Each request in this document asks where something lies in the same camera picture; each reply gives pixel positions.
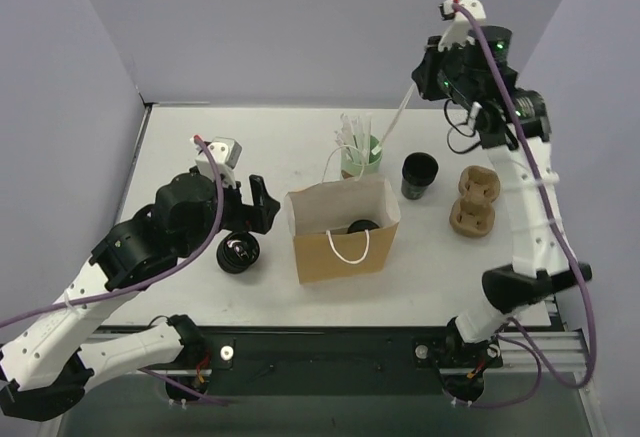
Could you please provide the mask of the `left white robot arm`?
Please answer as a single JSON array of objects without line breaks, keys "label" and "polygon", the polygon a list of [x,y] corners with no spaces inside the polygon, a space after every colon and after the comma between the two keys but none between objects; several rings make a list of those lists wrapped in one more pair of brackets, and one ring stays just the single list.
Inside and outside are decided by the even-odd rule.
[{"label": "left white robot arm", "polygon": [[249,183],[253,202],[245,204],[239,189],[190,170],[160,187],[153,203],[114,226],[61,297],[2,345],[2,413],[48,421],[93,388],[130,371],[159,364],[190,368],[204,360],[204,336],[186,315],[103,344],[87,340],[159,276],[193,262],[219,230],[268,233],[280,204],[262,177],[252,175]]}]

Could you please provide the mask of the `brown paper bag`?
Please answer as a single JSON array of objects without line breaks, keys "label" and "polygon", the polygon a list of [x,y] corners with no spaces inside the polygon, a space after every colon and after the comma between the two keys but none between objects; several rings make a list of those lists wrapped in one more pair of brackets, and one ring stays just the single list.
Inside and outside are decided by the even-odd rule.
[{"label": "brown paper bag", "polygon": [[[335,181],[322,177],[287,193],[283,209],[301,285],[382,271],[401,221],[391,183],[380,173]],[[359,219],[379,228],[348,234]]]}]

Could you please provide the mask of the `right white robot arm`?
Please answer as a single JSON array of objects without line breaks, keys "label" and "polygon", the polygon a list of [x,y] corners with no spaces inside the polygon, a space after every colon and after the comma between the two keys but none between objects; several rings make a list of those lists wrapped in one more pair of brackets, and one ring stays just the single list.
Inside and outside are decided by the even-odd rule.
[{"label": "right white robot arm", "polygon": [[508,318],[572,287],[586,288],[589,264],[568,245],[555,195],[551,126],[540,93],[518,86],[507,63],[512,33],[464,24],[429,37],[412,78],[421,97],[448,99],[468,112],[501,183],[512,235],[509,264],[482,276],[482,295],[453,320],[446,358],[464,365]]}]

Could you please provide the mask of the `single white straw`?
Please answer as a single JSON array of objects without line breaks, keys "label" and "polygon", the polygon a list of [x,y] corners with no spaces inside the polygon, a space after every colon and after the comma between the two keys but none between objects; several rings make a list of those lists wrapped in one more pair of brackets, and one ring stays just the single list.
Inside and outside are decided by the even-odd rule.
[{"label": "single white straw", "polygon": [[413,96],[414,92],[416,89],[416,84],[414,82],[412,82],[409,86],[408,91],[406,92],[405,96],[403,97],[392,121],[390,122],[389,126],[387,127],[386,131],[384,132],[384,134],[382,135],[382,137],[378,140],[378,143],[376,144],[375,147],[372,148],[371,150],[371,154],[374,156],[379,155],[382,152],[383,146],[386,142],[386,140],[388,139],[388,137],[391,135],[391,133],[393,132],[393,130],[395,129],[397,123],[399,122],[403,112],[406,110],[406,107],[411,99],[411,97]]}]

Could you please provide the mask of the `black cup lid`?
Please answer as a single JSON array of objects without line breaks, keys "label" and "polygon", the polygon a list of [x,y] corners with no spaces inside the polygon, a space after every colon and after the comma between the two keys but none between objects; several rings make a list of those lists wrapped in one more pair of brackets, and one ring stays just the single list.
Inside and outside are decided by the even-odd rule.
[{"label": "black cup lid", "polygon": [[375,229],[378,229],[379,225],[369,219],[359,219],[356,220],[355,222],[353,222],[348,228],[347,228],[347,233],[348,234],[352,234],[352,233],[357,233],[357,232],[365,232],[365,231],[372,231]]}]

